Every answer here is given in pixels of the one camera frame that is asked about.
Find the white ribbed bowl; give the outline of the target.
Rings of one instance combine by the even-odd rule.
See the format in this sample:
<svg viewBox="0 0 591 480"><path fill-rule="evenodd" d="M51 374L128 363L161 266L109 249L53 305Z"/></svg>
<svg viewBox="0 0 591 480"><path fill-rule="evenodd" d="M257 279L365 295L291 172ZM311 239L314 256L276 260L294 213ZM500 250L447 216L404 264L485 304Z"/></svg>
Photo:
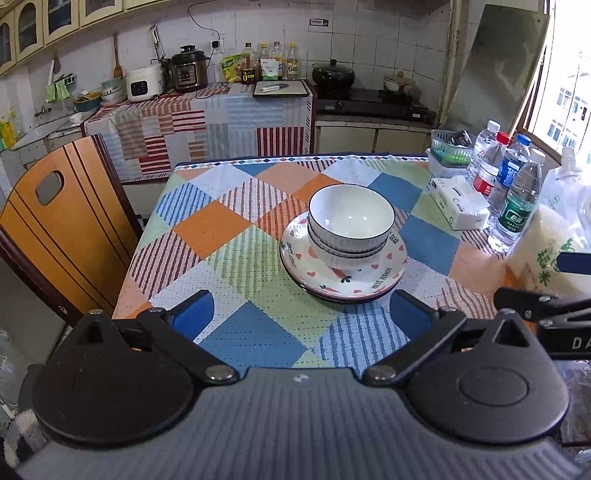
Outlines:
<svg viewBox="0 0 591 480"><path fill-rule="evenodd" d="M308 224L335 248L376 247L386 241L394 219L394 208L383 195L359 185L324 187L308 202Z"/></svg>
<svg viewBox="0 0 591 480"><path fill-rule="evenodd" d="M362 258L345 258L328 253L314 243L311 243L310 247L308 247L308 254L310 254L310 256L314 256L318 260L321 260L325 263L325 265L328 265L334 269L360 270L372 264L376 264L381 258L382 251Z"/></svg>
<svg viewBox="0 0 591 480"><path fill-rule="evenodd" d="M386 244L387 244L387 242L384 241L381 244L379 244L378 246L370 248L370 249L363 249L363 250L342 249L342 248L332 247L328 243L325 243L324 240L322 240L321 238L318 237L317 234L315 234L314 230L312 230L311 227L308 227L308 236L310 236L311 242L314 242L315 245L318 246L318 248L321 248L325 252L328 252L329 254L332 254L332 255L335 255L338 257L351 258L351 259L366 258L366 257L370 257L372 255L378 254L386 247Z"/></svg>

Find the pink bunny carrot plate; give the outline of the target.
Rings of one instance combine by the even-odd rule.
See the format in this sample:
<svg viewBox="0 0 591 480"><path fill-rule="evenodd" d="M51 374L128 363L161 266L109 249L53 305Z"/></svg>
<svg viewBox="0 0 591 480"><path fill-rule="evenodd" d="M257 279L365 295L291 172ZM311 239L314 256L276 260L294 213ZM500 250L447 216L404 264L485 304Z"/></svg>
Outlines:
<svg viewBox="0 0 591 480"><path fill-rule="evenodd" d="M280 260L294 283L308 293L341 303L374 300L402 279L408 263L404 241L392 230L380 252L363 259L325 252L310 237L308 214L290 221L280 238Z"/></svg>

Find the white sun plate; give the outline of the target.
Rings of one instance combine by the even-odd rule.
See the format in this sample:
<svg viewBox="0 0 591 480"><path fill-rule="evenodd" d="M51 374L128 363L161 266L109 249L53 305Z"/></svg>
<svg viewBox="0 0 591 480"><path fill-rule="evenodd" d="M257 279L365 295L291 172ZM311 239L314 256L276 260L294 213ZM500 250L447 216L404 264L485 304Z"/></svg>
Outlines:
<svg viewBox="0 0 591 480"><path fill-rule="evenodd" d="M401 281L405 267L385 264L353 271L332 269L324 263L284 264L290 278L309 294L341 303L372 301L386 295Z"/></svg>

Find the stacked bowls on counter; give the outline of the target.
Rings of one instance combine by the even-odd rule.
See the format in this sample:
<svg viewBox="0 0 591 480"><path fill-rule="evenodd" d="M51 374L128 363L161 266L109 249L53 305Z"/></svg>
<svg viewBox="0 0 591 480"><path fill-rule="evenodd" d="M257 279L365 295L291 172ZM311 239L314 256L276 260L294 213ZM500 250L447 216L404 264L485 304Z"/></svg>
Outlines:
<svg viewBox="0 0 591 480"><path fill-rule="evenodd" d="M126 99L126 85L122 77L101 83L101 100L104 104L120 103Z"/></svg>

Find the water bottle blue label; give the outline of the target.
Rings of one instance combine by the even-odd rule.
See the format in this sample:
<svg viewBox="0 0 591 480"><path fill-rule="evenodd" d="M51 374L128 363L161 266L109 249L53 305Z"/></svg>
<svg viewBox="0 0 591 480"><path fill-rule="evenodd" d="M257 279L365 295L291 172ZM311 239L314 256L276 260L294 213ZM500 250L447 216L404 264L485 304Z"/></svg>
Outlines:
<svg viewBox="0 0 591 480"><path fill-rule="evenodd" d="M493 217L498 217L501 214L507 194L517 173L530 160L530 147L531 139L524 134L518 134L516 141L506 149L495 179L494 188L489 195L489 210Z"/></svg>

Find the wooden chair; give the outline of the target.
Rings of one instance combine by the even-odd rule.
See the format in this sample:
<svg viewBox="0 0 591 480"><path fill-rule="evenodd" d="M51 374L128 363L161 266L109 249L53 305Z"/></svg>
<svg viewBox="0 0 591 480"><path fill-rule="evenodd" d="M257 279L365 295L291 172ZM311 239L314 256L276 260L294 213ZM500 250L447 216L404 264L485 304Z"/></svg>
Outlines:
<svg viewBox="0 0 591 480"><path fill-rule="evenodd" d="M69 325L113 313L141 234L99 134L39 160L1 212L2 258Z"/></svg>

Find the clear water bottle white cap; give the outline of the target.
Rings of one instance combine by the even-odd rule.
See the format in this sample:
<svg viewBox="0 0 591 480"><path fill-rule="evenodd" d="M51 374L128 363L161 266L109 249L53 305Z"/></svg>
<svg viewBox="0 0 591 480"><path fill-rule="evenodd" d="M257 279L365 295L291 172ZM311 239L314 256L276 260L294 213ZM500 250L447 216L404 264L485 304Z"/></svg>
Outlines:
<svg viewBox="0 0 591 480"><path fill-rule="evenodd" d="M497 134L500 130L501 125L497 121L489 120L487 127L476 137L472 150L472 160L466 172L466 179L469 184L474 182L485 153L496 142Z"/></svg>

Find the white plastic basket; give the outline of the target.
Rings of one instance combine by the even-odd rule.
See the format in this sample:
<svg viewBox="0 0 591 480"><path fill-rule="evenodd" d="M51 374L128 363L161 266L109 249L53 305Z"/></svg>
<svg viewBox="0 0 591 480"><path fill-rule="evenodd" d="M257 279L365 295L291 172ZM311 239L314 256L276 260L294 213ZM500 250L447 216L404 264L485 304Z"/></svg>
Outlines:
<svg viewBox="0 0 591 480"><path fill-rule="evenodd" d="M475 140L466 130L434 129L431 131L431 154L452 175L462 175L472 162Z"/></svg>

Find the striped patchwork counter cloth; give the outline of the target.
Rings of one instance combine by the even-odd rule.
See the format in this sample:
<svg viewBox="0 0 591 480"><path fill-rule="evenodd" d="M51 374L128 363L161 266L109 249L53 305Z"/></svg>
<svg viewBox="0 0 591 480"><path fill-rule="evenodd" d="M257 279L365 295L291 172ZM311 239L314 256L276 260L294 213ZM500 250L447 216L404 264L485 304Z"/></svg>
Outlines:
<svg viewBox="0 0 591 480"><path fill-rule="evenodd" d="M122 183L168 177L179 163L311 153L314 91L303 96L253 94L252 85L214 84L100 108L85 122L100 135Z"/></svg>

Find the cream lower cabinet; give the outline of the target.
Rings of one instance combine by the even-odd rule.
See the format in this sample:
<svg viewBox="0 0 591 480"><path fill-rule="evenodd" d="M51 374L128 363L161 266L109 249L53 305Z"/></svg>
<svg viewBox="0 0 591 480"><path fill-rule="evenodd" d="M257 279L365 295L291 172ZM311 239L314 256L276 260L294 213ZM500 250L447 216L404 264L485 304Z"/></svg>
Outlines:
<svg viewBox="0 0 591 480"><path fill-rule="evenodd" d="M321 115L315 120L314 152L423 155L432 127L419 122Z"/></svg>

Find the white rice cooker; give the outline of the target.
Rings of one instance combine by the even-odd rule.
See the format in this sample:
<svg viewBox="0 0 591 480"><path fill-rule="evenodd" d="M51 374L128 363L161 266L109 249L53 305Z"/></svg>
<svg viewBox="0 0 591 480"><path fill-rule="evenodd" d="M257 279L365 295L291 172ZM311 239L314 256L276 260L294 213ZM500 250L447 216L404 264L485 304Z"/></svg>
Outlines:
<svg viewBox="0 0 591 480"><path fill-rule="evenodd" d="M126 95L130 102L152 100L164 91L163 73L159 63L128 71L125 81Z"/></svg>

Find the cutting board with knife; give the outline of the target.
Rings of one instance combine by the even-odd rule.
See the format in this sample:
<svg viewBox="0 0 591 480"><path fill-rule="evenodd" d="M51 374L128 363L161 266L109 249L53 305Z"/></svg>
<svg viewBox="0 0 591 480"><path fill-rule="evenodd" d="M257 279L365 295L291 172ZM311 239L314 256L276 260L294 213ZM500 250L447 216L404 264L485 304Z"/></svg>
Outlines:
<svg viewBox="0 0 591 480"><path fill-rule="evenodd" d="M301 80L259 81L252 92L255 98L308 97L309 94L308 87Z"/></svg>

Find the black pressure cooker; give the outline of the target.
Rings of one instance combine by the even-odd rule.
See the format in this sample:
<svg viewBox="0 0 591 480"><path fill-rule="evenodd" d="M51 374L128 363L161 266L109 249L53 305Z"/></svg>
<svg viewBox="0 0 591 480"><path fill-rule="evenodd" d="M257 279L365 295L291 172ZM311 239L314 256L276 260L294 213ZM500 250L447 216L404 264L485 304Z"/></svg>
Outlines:
<svg viewBox="0 0 591 480"><path fill-rule="evenodd" d="M194 45L183 45L169 61L173 88L177 93L204 89L208 85L207 66L209 58Z"/></svg>

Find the yellow snack bag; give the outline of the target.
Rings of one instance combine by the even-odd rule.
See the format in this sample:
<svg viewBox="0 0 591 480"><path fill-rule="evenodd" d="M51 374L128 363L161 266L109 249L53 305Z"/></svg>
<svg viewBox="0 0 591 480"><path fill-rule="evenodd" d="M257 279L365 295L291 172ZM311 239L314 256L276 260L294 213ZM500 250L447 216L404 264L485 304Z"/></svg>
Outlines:
<svg viewBox="0 0 591 480"><path fill-rule="evenodd" d="M242 55L235 54L223 57L219 66L221 67L224 82L242 82Z"/></svg>

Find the oil bottle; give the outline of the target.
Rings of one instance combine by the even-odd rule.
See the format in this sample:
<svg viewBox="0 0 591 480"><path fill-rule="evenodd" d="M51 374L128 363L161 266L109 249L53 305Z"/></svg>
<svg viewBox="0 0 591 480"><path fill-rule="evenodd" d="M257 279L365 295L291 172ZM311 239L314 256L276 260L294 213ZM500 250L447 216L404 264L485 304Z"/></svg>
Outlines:
<svg viewBox="0 0 591 480"><path fill-rule="evenodd" d="M286 59L286 79L294 81L298 79L298 75L300 75L300 60L297 56L297 44L291 42Z"/></svg>

